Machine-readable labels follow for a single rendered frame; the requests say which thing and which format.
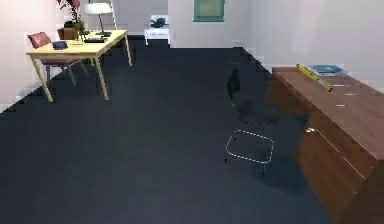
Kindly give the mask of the green framed wall picture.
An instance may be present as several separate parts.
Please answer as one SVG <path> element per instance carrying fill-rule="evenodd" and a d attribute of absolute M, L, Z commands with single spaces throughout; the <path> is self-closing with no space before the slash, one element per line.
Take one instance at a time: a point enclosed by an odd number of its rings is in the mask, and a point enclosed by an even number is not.
<path fill-rule="evenodd" d="M 225 0 L 194 0 L 194 22 L 223 22 Z"/>

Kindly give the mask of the white shade table lamp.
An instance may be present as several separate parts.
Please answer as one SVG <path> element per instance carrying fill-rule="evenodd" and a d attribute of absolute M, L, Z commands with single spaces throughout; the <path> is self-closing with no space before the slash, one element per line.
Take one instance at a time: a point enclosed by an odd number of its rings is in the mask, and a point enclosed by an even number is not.
<path fill-rule="evenodd" d="M 102 37 L 110 37 L 111 32 L 104 30 L 103 22 L 101 19 L 102 14 L 111 14 L 113 12 L 111 6 L 108 3 L 87 3 L 84 6 L 84 12 L 88 15 L 97 15 L 100 22 L 101 31 L 98 32 L 98 35 Z"/>

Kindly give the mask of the red flower house plant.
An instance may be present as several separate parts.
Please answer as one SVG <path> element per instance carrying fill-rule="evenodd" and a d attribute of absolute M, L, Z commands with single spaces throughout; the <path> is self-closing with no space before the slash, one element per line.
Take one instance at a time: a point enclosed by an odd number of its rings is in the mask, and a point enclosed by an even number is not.
<path fill-rule="evenodd" d="M 64 23 L 64 26 L 58 29 L 61 40 L 77 40 L 79 32 L 84 30 L 84 22 L 79 13 L 81 0 L 56 0 L 59 9 L 68 8 L 72 18 Z"/>

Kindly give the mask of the yellow baseball bat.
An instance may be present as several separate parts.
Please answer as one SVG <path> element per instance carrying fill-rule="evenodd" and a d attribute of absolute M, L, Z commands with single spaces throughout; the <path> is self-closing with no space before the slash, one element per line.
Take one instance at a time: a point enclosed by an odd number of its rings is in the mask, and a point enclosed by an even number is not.
<path fill-rule="evenodd" d="M 328 92 L 331 92 L 333 90 L 333 85 L 329 84 L 325 80 L 321 79 L 319 76 L 315 75 L 313 72 L 306 69 L 304 66 L 300 64 L 296 64 L 296 69 L 301 72 L 303 75 L 311 79 L 316 84 L 320 85 L 324 89 L 326 89 Z"/>

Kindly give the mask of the brown wooden desk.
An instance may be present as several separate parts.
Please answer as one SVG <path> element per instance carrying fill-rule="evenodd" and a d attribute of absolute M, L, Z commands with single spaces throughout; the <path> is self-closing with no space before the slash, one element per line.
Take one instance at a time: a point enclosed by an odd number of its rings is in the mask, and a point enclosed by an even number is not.
<path fill-rule="evenodd" d="M 296 161 L 333 224 L 384 224 L 384 94 L 347 75 L 327 91 L 294 67 L 274 67 L 267 100 L 308 121 Z"/>

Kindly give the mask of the light yellow wooden table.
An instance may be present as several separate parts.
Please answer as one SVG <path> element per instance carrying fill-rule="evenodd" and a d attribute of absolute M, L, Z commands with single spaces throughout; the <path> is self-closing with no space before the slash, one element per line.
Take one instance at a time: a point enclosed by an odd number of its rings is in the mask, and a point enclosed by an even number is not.
<path fill-rule="evenodd" d="M 132 57 L 129 49 L 128 31 L 127 30 L 110 30 L 111 36 L 107 38 L 104 43 L 84 43 L 81 41 L 67 40 L 67 48 L 63 50 L 55 50 L 51 43 L 41 46 L 36 49 L 29 50 L 27 55 L 35 68 L 36 74 L 41 82 L 45 95 L 49 102 L 53 101 L 50 90 L 46 81 L 40 72 L 40 67 L 37 63 L 38 60 L 43 59 L 91 59 L 96 65 L 100 84 L 102 87 L 103 97 L 105 100 L 109 99 L 108 91 L 106 88 L 103 71 L 100 64 L 100 57 L 104 55 L 109 49 L 116 45 L 120 40 L 124 39 L 126 44 L 126 51 L 129 65 L 132 65 Z"/>

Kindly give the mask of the dark red chair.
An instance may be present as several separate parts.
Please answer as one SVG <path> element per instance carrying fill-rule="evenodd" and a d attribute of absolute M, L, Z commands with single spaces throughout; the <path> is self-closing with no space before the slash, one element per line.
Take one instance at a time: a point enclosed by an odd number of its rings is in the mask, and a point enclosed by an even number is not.
<path fill-rule="evenodd" d="M 48 35 L 45 32 L 29 34 L 28 39 L 30 40 L 32 46 L 35 49 L 52 43 L 51 39 L 48 37 Z M 74 64 L 79 63 L 84 73 L 86 75 L 89 75 L 81 59 L 41 59 L 41 62 L 46 68 L 47 82 L 50 82 L 51 67 L 60 67 L 62 72 L 67 71 L 73 85 L 76 85 L 76 80 L 72 70 L 72 66 Z"/>

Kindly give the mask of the white small table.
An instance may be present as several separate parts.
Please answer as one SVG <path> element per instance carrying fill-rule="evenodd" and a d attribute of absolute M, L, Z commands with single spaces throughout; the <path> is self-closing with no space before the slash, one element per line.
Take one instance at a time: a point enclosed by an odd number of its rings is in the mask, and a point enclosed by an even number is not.
<path fill-rule="evenodd" d="M 150 26 L 152 20 L 164 18 L 165 25 L 161 28 L 152 28 Z M 150 40 L 166 40 L 170 43 L 169 16 L 168 15 L 151 15 L 150 23 L 147 29 L 144 30 L 145 44 L 149 45 Z"/>

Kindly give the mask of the teal book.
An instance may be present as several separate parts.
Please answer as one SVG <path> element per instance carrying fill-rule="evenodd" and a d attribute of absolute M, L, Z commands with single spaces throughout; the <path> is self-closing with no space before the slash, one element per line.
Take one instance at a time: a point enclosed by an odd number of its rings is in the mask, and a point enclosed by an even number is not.
<path fill-rule="evenodd" d="M 348 72 L 336 65 L 308 65 L 307 68 L 318 76 L 347 75 Z"/>

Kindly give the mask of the black chair with metal frame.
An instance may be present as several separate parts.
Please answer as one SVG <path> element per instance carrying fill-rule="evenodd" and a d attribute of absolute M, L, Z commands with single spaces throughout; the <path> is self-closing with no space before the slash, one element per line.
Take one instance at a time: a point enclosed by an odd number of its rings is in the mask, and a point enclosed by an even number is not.
<path fill-rule="evenodd" d="M 263 128 L 267 131 L 267 135 L 254 133 L 250 130 L 236 129 L 228 138 L 225 145 L 225 151 L 232 157 L 262 164 L 262 174 L 265 174 L 267 165 L 272 161 L 274 150 L 274 140 L 271 137 L 270 130 L 278 123 L 279 111 L 276 107 L 267 104 L 265 101 L 257 101 L 252 96 L 248 97 L 241 93 L 241 79 L 237 68 L 231 70 L 226 88 L 233 117 L 241 123 L 252 125 L 257 128 Z M 235 142 L 240 134 L 256 137 L 266 143 L 267 149 L 264 160 L 256 160 L 254 158 L 235 154 L 230 150 L 230 145 Z"/>

